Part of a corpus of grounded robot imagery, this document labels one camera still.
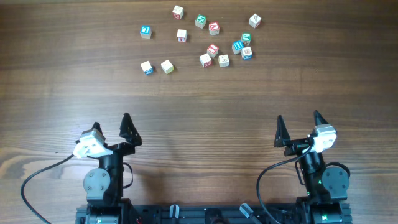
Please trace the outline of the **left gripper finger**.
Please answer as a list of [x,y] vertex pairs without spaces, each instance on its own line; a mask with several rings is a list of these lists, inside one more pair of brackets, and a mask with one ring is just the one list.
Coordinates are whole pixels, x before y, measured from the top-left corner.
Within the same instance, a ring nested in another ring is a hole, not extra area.
[[94,122],[93,126],[91,127],[91,135],[102,136],[103,132],[101,130],[101,126],[99,122]]
[[126,142],[132,144],[133,146],[142,145],[142,138],[137,132],[129,113],[123,114],[119,130],[119,136],[124,138]]

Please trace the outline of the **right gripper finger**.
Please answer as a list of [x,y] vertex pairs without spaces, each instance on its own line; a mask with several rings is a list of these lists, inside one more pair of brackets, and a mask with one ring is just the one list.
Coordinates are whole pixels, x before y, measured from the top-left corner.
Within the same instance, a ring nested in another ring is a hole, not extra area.
[[274,147],[285,147],[290,145],[290,135],[281,115],[277,117],[277,129],[274,139]]
[[319,113],[318,110],[313,112],[314,122],[316,126],[328,124],[328,122],[324,119],[324,117]]

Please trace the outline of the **blue sided white block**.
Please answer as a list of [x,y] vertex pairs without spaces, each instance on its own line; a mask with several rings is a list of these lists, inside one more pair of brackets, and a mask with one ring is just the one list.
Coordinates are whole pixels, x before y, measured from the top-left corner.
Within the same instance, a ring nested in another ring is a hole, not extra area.
[[154,72],[154,69],[149,61],[141,63],[141,68],[142,68],[143,72],[145,73],[145,75],[150,75]]

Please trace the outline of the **yellow sided white block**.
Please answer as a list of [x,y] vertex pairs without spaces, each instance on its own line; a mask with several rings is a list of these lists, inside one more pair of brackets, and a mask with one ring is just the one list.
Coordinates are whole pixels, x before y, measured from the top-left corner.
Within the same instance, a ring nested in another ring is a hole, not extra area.
[[172,72],[174,70],[174,66],[172,65],[170,60],[166,60],[166,61],[162,62],[161,67],[166,74],[169,74],[170,72]]

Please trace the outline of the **red sided block green N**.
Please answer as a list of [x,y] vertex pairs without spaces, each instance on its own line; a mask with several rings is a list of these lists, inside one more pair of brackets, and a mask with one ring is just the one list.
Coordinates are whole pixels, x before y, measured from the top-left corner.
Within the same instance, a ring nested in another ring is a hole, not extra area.
[[200,56],[200,62],[204,68],[209,67],[210,65],[212,65],[212,58],[209,54],[203,54]]

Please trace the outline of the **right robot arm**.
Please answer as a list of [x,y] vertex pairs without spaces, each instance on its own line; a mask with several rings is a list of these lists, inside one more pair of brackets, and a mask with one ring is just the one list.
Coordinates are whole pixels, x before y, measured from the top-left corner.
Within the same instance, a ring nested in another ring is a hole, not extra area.
[[285,156],[299,157],[295,168],[307,196],[297,198],[295,203],[276,206],[276,220],[279,223],[352,223],[351,209],[344,203],[351,173],[339,162],[326,163],[322,154],[334,145],[337,131],[318,111],[313,115],[312,133],[295,140],[290,138],[283,118],[277,118],[274,146],[284,147]]

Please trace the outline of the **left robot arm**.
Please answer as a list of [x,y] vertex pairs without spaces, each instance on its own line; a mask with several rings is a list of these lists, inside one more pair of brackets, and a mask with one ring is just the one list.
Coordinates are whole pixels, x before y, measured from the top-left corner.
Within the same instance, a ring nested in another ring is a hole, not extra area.
[[99,166],[90,170],[83,180],[88,205],[76,210],[76,224],[89,223],[140,223],[141,217],[128,198],[123,198],[123,190],[131,184],[123,184],[124,156],[135,153],[135,147],[142,144],[137,129],[129,113],[124,113],[119,128],[119,136],[124,142],[109,146],[100,124],[95,122],[91,129],[82,132],[75,154],[98,160]]

